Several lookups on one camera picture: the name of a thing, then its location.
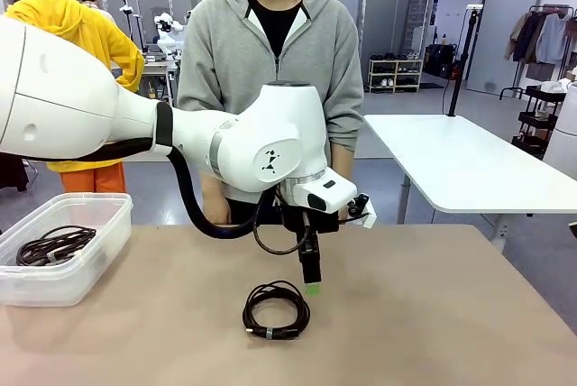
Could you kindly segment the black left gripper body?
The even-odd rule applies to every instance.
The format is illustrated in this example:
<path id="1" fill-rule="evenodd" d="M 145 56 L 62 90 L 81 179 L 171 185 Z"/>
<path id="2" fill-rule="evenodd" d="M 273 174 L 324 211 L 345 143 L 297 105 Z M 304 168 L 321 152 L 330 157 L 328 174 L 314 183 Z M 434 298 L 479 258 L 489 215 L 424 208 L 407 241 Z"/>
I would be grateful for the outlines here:
<path id="1" fill-rule="evenodd" d="M 338 214 L 326 214 L 303 207 L 281 207 L 282 224 L 297 238 L 297 245 L 284 254 L 315 253 L 319 251 L 318 235 L 337 232 L 339 229 Z"/>

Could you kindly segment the person's left forearm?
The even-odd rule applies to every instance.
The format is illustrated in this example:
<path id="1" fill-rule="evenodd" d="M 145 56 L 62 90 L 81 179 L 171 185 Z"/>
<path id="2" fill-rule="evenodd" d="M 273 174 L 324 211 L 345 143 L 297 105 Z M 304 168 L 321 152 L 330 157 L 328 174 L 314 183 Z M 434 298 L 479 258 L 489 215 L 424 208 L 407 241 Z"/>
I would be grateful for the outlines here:
<path id="1" fill-rule="evenodd" d="M 354 164 L 354 151 L 349 150 L 347 147 L 332 142 L 331 148 L 331 168 L 338 173 L 340 176 L 353 180 L 353 164 Z"/>

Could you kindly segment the person's right forearm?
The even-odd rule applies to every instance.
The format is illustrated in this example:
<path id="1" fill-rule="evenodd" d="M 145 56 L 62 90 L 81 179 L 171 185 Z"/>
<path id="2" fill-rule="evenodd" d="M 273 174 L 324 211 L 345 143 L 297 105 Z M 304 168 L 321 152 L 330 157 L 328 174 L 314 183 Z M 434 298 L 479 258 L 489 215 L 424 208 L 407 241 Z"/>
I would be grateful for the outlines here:
<path id="1" fill-rule="evenodd" d="M 223 184 L 215 176 L 201 172 L 200 182 L 204 201 L 224 199 Z"/>

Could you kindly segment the person's right hand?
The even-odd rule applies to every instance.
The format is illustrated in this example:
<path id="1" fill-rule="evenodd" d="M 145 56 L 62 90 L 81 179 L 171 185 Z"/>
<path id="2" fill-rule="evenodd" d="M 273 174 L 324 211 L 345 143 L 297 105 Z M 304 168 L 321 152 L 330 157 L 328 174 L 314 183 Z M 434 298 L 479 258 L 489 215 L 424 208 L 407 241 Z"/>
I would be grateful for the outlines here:
<path id="1" fill-rule="evenodd" d="M 203 212 L 206 219 L 213 225 L 230 225 L 231 211 L 224 197 L 203 198 Z"/>

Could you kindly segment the black utility cart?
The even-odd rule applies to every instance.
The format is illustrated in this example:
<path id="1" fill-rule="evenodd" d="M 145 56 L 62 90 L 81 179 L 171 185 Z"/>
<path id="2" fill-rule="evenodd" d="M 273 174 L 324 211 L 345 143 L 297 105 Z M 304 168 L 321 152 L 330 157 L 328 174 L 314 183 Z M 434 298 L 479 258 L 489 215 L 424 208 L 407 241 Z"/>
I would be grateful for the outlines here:
<path id="1" fill-rule="evenodd" d="M 558 120 L 558 113 L 566 93 L 544 91 L 541 86 L 527 86 L 520 91 L 527 98 L 527 106 L 518 114 L 518 133 L 511 143 L 542 160 Z"/>

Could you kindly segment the large white table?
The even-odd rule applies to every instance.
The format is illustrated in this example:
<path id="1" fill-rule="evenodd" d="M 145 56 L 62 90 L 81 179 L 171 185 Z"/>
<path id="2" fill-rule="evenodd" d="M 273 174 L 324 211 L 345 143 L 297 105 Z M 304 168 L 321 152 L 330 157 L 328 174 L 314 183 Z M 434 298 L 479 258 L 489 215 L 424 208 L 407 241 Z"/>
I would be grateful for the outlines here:
<path id="1" fill-rule="evenodd" d="M 447 214 L 497 218 L 491 243 L 502 251 L 515 215 L 577 214 L 577 181 L 461 116 L 366 115 L 403 170 L 397 222 L 416 187 Z"/>

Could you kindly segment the wooden shoe shelf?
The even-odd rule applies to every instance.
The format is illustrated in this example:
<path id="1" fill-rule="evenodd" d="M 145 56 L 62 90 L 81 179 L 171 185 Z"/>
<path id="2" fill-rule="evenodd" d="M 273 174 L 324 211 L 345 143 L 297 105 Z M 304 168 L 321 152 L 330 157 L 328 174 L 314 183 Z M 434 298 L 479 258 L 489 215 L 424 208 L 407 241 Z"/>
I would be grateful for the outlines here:
<path id="1" fill-rule="evenodd" d="M 369 60 L 367 88 L 370 93 L 417 92 L 420 89 L 422 60 Z"/>

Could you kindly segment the person in grey hoodie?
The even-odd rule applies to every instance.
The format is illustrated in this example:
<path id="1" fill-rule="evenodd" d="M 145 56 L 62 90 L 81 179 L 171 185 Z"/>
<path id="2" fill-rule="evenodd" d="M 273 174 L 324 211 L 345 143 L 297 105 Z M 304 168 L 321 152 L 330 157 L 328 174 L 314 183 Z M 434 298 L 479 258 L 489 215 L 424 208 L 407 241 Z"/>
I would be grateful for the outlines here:
<path id="1" fill-rule="evenodd" d="M 357 26 L 337 0 L 203 0 L 191 11 L 177 106 L 240 114 L 272 81 L 316 87 L 332 142 L 356 150 L 364 99 Z"/>

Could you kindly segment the clothes rack with garments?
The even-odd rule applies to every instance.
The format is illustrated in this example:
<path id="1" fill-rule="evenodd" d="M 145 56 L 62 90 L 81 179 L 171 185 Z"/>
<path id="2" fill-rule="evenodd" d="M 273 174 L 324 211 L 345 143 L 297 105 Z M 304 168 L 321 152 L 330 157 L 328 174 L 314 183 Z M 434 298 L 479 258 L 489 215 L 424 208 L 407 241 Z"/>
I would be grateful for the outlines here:
<path id="1" fill-rule="evenodd" d="M 569 5 L 532 5 L 513 27 L 508 37 L 505 60 L 516 64 L 512 85 L 501 89 L 521 97 L 524 80 L 541 85 L 560 75 L 570 58 L 577 25 L 577 8 Z"/>

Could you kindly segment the black pole with white top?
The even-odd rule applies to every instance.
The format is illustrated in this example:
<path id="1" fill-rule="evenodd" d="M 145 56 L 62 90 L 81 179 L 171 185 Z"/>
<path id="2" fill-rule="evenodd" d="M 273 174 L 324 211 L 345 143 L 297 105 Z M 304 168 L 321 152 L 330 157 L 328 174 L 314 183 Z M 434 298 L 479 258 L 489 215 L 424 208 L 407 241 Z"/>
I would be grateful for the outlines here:
<path id="1" fill-rule="evenodd" d="M 467 29 L 467 33 L 465 36 L 463 51 L 462 51 L 460 62 L 459 62 L 459 70 L 458 70 L 458 74 L 456 76 L 456 80 L 455 80 L 455 84 L 454 84 L 454 88 L 453 88 L 453 94 L 452 94 L 451 102 L 449 105 L 449 111 L 447 114 L 449 117 L 455 117 L 455 110 L 457 107 L 458 97 L 459 97 L 459 93 L 460 93 L 462 82 L 463 82 L 464 68 L 465 68 L 465 65 L 467 63 L 467 60 L 469 59 L 469 51 L 470 51 L 470 47 L 472 44 L 472 36 L 474 35 L 475 27 L 476 27 L 476 24 L 478 22 L 478 19 L 479 19 L 479 16 L 481 14 L 482 9 L 483 9 L 483 5 L 481 5 L 481 4 L 467 5 L 466 6 L 466 10 L 468 12 L 470 12 L 471 15 L 469 17 L 468 29 Z"/>

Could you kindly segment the black bags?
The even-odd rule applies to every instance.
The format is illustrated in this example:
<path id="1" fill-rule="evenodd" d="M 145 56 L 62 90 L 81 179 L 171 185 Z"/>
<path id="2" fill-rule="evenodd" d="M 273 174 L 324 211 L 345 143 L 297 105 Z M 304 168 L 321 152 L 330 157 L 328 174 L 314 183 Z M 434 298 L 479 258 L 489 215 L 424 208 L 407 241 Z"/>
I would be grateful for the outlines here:
<path id="1" fill-rule="evenodd" d="M 456 44 L 431 44 L 426 47 L 423 71 L 439 78 L 456 80 L 460 68 Z"/>

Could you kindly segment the clear plastic storage container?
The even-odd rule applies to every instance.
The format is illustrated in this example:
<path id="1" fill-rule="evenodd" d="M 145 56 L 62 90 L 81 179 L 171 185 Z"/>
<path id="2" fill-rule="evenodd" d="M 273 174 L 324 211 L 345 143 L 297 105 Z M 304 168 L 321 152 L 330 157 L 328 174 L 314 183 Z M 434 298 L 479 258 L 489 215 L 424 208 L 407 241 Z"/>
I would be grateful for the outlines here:
<path id="1" fill-rule="evenodd" d="M 127 194 L 62 194 L 0 234 L 0 304 L 78 304 L 128 241 Z"/>

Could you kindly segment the background workbench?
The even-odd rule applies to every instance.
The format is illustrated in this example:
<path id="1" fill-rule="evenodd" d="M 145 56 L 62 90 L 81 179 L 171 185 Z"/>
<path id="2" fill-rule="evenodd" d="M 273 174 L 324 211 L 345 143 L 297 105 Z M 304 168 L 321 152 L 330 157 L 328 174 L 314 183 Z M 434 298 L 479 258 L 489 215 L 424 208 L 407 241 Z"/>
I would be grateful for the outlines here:
<path id="1" fill-rule="evenodd" d="M 179 62 L 177 60 L 147 62 L 142 73 L 142 85 L 149 98 L 174 106 L 178 94 Z"/>

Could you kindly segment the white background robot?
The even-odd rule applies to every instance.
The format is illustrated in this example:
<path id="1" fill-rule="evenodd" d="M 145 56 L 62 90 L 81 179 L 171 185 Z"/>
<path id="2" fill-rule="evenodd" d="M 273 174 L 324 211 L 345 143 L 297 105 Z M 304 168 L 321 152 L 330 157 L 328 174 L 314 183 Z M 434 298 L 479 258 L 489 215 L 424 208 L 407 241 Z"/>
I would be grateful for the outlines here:
<path id="1" fill-rule="evenodd" d="M 157 27 L 157 46 L 168 56 L 177 58 L 181 55 L 184 45 L 184 31 L 186 27 L 174 20 L 168 13 L 154 17 Z"/>

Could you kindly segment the mannequin in yellow hoodie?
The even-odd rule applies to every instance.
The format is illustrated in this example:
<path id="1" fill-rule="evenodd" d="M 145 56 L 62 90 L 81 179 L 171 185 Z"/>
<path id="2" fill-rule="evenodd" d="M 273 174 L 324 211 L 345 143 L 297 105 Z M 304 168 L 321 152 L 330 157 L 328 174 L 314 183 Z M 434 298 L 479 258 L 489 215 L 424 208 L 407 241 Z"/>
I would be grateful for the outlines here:
<path id="1" fill-rule="evenodd" d="M 107 68 L 116 64 L 122 75 L 116 82 L 131 92 L 138 89 L 144 58 L 133 41 L 97 10 L 77 0 L 22 0 L 7 8 L 7 17 L 41 28 L 76 44 Z M 124 166 L 120 160 L 49 162 L 60 175 L 66 193 L 124 193 Z"/>

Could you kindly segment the black garment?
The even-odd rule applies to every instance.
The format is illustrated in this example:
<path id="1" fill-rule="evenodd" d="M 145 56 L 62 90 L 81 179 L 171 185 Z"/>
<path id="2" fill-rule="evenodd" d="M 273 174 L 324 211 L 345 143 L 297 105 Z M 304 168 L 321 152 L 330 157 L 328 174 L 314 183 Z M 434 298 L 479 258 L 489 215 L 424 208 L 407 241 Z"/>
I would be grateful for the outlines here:
<path id="1" fill-rule="evenodd" d="M 22 158 L 0 152 L 0 189 L 16 188 L 19 192 L 24 192 L 28 182 Z"/>

